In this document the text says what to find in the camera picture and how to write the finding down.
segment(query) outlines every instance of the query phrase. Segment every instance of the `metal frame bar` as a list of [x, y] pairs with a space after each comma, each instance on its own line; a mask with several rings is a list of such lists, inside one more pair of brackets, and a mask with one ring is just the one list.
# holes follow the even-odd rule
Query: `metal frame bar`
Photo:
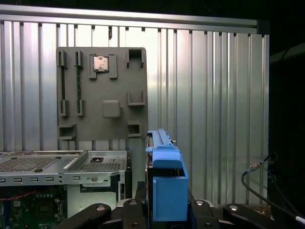
[[14, 5], [0, 5], [0, 20], [257, 33], [257, 21], [248, 19], [184, 15], [177, 16], [101, 10], [76, 10]]

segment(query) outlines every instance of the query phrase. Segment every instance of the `cable connector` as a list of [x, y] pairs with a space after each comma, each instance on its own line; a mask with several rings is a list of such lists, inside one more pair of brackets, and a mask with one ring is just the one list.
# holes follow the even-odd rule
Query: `cable connector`
[[264, 160], [261, 160], [260, 162], [253, 163], [249, 166], [249, 168], [246, 170], [247, 173], [251, 173], [253, 171], [256, 171], [258, 168], [260, 168], [265, 163]]

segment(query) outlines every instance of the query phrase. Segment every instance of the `corrugated metal wall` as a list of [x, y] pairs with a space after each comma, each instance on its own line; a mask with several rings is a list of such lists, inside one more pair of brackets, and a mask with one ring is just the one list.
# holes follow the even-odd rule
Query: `corrugated metal wall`
[[[129, 148], [133, 180], [143, 180], [141, 139], [57, 141], [55, 51], [145, 47], [149, 128], [164, 128], [177, 140], [193, 195], [259, 202], [240, 176], [268, 150], [269, 36], [2, 21], [0, 43], [0, 150]], [[266, 196], [266, 179], [257, 171], [250, 185]]]

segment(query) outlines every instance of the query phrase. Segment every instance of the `dark background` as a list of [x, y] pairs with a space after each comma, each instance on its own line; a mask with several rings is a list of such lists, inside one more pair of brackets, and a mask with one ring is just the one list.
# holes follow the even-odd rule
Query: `dark background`
[[[16, 0], [2, 0], [16, 4]], [[266, 19], [271, 24], [270, 55], [305, 42], [305, 12], [300, 0], [21, 0], [21, 5]], [[278, 155], [269, 166], [285, 196], [305, 215], [303, 108], [305, 56], [270, 66], [269, 151]], [[268, 197], [284, 206], [268, 184]], [[274, 211], [278, 220], [284, 220]]]

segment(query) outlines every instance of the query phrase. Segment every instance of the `gray square block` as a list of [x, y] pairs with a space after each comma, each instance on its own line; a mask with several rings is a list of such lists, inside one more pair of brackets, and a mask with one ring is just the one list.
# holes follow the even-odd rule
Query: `gray square block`
[[103, 118], [118, 118], [121, 116], [121, 104], [118, 100], [105, 100], [102, 103]]

